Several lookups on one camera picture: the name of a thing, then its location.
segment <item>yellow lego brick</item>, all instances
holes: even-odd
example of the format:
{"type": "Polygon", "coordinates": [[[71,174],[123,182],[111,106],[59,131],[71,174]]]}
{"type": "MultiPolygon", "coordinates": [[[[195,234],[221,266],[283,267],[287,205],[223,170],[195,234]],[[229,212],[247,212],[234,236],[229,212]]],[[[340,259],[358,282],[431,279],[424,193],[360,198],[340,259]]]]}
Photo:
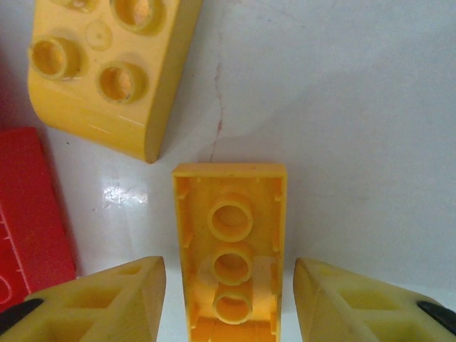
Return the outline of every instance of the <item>yellow lego brick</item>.
{"type": "Polygon", "coordinates": [[[28,91],[46,124],[157,159],[202,0],[36,0],[28,91]]]}
{"type": "Polygon", "coordinates": [[[278,342],[286,168],[183,164],[173,172],[191,342],[278,342]]]}

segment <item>white surface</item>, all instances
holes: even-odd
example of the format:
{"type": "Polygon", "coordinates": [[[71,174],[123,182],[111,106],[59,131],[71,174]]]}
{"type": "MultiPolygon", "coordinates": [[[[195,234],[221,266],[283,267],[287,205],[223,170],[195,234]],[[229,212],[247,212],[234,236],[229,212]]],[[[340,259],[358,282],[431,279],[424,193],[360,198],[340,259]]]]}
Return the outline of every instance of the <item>white surface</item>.
{"type": "Polygon", "coordinates": [[[82,274],[165,256],[159,342],[187,335],[179,162],[287,164],[283,341],[299,340],[297,256],[456,309],[454,0],[206,0],[154,165],[38,123],[26,90],[32,16],[32,0],[0,3],[0,123],[41,128],[82,274]]]}

